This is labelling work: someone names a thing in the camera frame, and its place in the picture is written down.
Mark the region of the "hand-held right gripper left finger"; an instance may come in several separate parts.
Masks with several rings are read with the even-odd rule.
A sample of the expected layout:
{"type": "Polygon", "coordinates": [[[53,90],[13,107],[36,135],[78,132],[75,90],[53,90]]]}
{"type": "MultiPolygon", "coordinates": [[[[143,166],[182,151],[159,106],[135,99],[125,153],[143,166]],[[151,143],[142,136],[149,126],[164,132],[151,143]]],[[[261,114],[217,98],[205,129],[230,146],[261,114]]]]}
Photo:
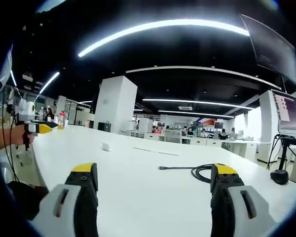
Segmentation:
{"type": "Polygon", "coordinates": [[[97,237],[97,191],[97,164],[76,166],[42,199],[32,226],[43,237],[97,237]]]}

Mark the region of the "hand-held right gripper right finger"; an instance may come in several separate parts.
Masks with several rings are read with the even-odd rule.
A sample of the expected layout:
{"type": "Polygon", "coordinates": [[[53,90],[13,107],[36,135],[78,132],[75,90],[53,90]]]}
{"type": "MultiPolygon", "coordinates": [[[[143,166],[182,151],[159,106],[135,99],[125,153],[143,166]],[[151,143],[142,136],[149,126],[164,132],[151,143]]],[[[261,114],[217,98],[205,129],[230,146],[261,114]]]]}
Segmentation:
{"type": "Polygon", "coordinates": [[[267,237],[277,227],[268,202],[233,168],[214,163],[210,185],[212,237],[267,237]]]}

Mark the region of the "person's left hand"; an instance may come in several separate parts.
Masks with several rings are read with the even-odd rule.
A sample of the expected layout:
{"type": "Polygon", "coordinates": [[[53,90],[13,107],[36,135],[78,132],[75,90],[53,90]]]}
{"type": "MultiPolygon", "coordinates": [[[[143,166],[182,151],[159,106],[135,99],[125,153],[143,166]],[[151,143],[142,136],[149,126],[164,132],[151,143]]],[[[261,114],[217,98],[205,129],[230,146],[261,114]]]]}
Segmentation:
{"type": "Polygon", "coordinates": [[[13,139],[15,145],[25,145],[33,142],[35,135],[29,132],[27,124],[17,125],[13,128],[13,139]]]}

